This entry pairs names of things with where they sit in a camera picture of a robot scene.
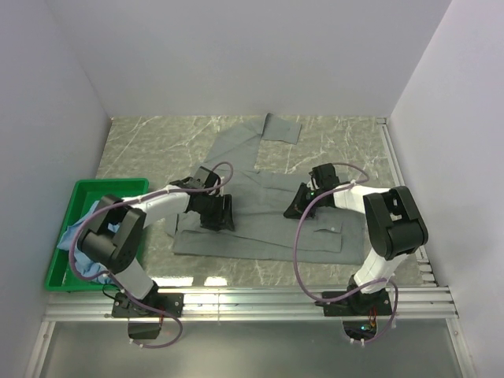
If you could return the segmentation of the grey long sleeve shirt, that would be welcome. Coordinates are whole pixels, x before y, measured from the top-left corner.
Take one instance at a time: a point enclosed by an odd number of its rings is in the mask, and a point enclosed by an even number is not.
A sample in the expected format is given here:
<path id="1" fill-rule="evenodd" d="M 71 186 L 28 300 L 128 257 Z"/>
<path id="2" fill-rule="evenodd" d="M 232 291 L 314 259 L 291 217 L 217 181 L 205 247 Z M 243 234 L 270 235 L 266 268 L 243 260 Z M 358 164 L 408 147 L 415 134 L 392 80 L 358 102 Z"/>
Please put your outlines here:
<path id="1" fill-rule="evenodd" d="M 233 165 L 223 190 L 232 196 L 235 230 L 213 232 L 200 226 L 197 213 L 170 216 L 165 232 L 174 238 L 176 254 L 253 260 L 291 261 L 296 219 L 284 211 L 291 204 L 304 175 L 256 170 L 261 141 L 295 144 L 301 126 L 268 114 L 235 124 L 218 133 L 202 165 L 222 161 Z M 365 219 L 352 211 L 321 208 L 305 220 L 298 241 L 298 261 L 360 265 L 365 260 Z"/>

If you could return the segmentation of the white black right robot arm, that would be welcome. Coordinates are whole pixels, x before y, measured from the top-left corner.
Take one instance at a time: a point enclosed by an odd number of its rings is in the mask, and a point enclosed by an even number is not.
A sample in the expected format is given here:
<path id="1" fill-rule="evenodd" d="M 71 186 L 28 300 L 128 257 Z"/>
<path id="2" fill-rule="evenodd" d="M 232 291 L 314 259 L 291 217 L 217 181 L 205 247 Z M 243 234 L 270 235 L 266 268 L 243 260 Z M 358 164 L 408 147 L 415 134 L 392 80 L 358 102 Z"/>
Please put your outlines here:
<path id="1" fill-rule="evenodd" d="M 366 187 L 369 175 L 350 163 L 343 166 L 359 172 L 361 179 L 342 181 L 336 173 L 337 166 L 337 163 L 326 163 L 312 168 L 310 181 L 299 185 L 283 216 L 298 221 L 293 266 L 302 291 L 319 306 L 346 301 L 351 312 L 362 315 L 377 304 L 402 262 L 426 244 L 428 229 L 408 187 Z M 371 245 L 361 268 L 350 278 L 347 292 L 332 298 L 310 292 L 298 270 L 298 241 L 303 222 L 314 217 L 319 207 L 364 215 Z"/>

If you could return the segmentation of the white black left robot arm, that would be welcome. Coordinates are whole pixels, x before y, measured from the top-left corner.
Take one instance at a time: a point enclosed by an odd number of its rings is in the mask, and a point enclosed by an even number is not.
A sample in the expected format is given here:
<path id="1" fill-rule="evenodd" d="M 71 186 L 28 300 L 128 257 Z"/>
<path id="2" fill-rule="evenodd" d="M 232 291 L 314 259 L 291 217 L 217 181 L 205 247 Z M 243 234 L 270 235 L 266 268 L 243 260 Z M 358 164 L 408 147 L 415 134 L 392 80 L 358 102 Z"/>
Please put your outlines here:
<path id="1" fill-rule="evenodd" d="M 102 267 L 93 275 L 110 278 L 119 289 L 119 306 L 132 308 L 141 317 L 154 313 L 168 315 L 181 305 L 172 305 L 159 293 L 137 258 L 143 231 L 153 223 L 183 213 L 197 213 L 202 226 L 210 231 L 232 231 L 232 197 L 221 193 L 232 176 L 220 177 L 215 169 L 199 167 L 193 176 L 175 180 L 158 191 L 135 197 L 106 195 L 94 212 L 77 228 L 69 247 L 69 264 L 79 279 L 75 252 Z"/>

